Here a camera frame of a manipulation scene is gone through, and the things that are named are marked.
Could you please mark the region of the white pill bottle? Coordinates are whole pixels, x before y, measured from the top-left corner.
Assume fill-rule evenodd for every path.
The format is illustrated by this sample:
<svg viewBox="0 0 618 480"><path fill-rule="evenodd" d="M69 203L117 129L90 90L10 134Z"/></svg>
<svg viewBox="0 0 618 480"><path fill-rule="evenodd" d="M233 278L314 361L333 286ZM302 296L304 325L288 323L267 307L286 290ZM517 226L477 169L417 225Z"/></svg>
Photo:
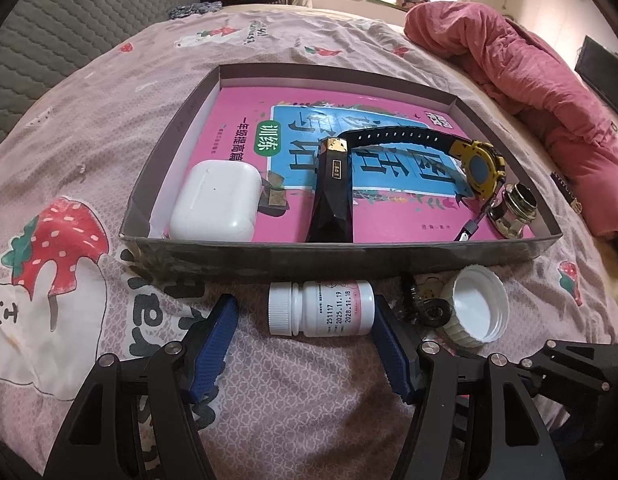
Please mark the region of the white pill bottle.
<svg viewBox="0 0 618 480"><path fill-rule="evenodd" d="M281 282L272 283L269 289L272 336L364 336L374 319L374 290L367 281Z"/></svg>

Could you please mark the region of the white ribbed jar lid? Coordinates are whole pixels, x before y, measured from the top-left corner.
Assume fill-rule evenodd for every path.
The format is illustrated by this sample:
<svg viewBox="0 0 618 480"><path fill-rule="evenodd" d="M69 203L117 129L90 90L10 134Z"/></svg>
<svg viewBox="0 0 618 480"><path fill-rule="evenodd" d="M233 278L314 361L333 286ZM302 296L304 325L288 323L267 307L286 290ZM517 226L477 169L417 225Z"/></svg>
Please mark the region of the white ribbed jar lid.
<svg viewBox="0 0 618 480"><path fill-rule="evenodd" d="M485 266L466 266L446 282L440 298L451 307L442 329L457 346L478 348L504 335L510 303L499 277Z"/></svg>

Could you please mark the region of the black faceted tube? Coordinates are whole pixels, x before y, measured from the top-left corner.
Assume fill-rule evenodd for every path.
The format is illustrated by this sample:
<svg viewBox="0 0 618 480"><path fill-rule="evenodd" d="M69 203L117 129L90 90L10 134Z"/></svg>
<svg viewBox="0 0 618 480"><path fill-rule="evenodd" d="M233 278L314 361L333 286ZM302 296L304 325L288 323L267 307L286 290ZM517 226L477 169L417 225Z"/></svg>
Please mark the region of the black faceted tube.
<svg viewBox="0 0 618 480"><path fill-rule="evenodd" d="M352 243L352 169L347 141L318 144L315 190L307 243Z"/></svg>

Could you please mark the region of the yellow and black wristwatch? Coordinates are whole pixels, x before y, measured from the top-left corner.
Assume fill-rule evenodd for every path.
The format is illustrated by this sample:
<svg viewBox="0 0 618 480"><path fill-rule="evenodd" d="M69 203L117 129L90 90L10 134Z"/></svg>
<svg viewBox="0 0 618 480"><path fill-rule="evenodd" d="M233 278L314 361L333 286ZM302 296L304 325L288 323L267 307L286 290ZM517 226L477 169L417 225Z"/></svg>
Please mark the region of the yellow and black wristwatch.
<svg viewBox="0 0 618 480"><path fill-rule="evenodd" d="M348 130L338 138L347 148L366 148L380 144L417 144L443 152L461 163L467 183L481 206L475 217L468 220L456 242L468 242L479 229L480 222L494 206L506 182L506 163L500 152L490 143L461 138L420 126L382 126Z"/></svg>

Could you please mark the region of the shallow grey cardboard box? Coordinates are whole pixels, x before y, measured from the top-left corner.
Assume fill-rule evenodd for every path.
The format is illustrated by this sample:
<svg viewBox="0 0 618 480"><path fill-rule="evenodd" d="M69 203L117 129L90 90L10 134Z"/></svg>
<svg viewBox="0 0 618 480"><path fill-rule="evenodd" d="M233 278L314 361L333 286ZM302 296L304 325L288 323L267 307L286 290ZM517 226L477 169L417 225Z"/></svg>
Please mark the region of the shallow grey cardboard box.
<svg viewBox="0 0 618 480"><path fill-rule="evenodd" d="M120 235L157 275L309 281L526 261L562 231L458 96L266 63L198 82L146 160Z"/></svg>

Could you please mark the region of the white earbuds case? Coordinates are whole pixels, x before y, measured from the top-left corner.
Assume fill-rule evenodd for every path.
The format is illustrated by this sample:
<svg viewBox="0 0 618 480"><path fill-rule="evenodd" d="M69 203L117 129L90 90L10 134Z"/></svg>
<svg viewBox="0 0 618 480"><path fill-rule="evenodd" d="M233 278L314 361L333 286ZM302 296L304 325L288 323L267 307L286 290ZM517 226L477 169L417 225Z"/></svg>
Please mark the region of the white earbuds case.
<svg viewBox="0 0 618 480"><path fill-rule="evenodd" d="M260 172L246 162L198 162L176 199L169 237L190 242L250 242L261 189Z"/></svg>

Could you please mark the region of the small bronze binder clip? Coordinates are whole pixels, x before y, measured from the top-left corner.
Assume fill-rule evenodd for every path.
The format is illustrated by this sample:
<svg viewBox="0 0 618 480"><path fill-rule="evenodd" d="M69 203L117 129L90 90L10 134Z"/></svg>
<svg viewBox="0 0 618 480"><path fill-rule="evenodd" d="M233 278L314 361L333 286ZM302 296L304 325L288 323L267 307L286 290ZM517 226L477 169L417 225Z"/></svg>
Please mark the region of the small bronze binder clip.
<svg viewBox="0 0 618 480"><path fill-rule="evenodd" d="M280 218L288 211L289 204L286 198L284 178L274 171L268 170L261 178L261 194L258 203L260 214L273 218Z"/></svg>

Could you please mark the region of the brass metal fitting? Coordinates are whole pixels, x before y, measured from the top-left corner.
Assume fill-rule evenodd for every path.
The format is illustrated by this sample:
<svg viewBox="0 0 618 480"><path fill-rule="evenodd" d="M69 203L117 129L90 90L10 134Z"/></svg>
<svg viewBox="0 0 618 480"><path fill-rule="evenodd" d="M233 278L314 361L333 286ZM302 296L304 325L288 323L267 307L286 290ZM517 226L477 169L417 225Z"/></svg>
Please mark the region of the brass metal fitting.
<svg viewBox="0 0 618 480"><path fill-rule="evenodd" d="M518 182L505 185L500 200L488 212L495 229L505 238L522 238L524 229L537 217L538 202L530 188Z"/></svg>

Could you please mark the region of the black labelled box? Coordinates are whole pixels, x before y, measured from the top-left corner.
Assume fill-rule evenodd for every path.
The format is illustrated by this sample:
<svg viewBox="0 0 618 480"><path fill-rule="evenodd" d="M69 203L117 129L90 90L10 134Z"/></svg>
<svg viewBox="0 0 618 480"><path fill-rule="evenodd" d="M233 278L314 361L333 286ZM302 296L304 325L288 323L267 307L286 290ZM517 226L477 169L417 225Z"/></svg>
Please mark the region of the black labelled box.
<svg viewBox="0 0 618 480"><path fill-rule="evenodd" d="M562 194L569 207L576 213L582 214L582 205L580 200L574 195L564 178L557 172L551 173L551 179L557 186L559 193Z"/></svg>

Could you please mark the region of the red crumpled duvet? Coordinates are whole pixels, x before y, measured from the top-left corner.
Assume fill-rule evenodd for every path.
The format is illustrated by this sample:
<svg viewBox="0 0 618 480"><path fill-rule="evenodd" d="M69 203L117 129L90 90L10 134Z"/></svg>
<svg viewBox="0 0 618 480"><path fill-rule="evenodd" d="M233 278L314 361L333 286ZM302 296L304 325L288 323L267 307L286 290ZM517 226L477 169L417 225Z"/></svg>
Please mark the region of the red crumpled duvet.
<svg viewBox="0 0 618 480"><path fill-rule="evenodd" d="M543 143L590 231L618 236L618 136L612 118L541 38L476 2L428 2L406 14L413 44L460 66Z"/></svg>

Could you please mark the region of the grey quilted headboard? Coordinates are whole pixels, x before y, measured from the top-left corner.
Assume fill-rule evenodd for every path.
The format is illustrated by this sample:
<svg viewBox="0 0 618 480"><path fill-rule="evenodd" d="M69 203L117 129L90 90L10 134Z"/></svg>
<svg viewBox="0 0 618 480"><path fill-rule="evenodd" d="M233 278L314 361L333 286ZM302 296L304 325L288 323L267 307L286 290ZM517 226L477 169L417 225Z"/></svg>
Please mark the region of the grey quilted headboard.
<svg viewBox="0 0 618 480"><path fill-rule="evenodd" d="M17 0L0 24L0 144L45 92L196 0Z"/></svg>

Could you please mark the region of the black wall television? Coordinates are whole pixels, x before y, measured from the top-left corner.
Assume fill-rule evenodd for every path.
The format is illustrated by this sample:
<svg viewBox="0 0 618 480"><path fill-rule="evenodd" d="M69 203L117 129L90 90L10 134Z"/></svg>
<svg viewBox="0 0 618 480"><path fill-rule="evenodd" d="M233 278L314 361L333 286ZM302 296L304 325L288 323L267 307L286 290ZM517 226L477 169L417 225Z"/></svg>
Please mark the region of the black wall television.
<svg viewBox="0 0 618 480"><path fill-rule="evenodd" d="M618 55L585 36L574 71L618 115Z"/></svg>

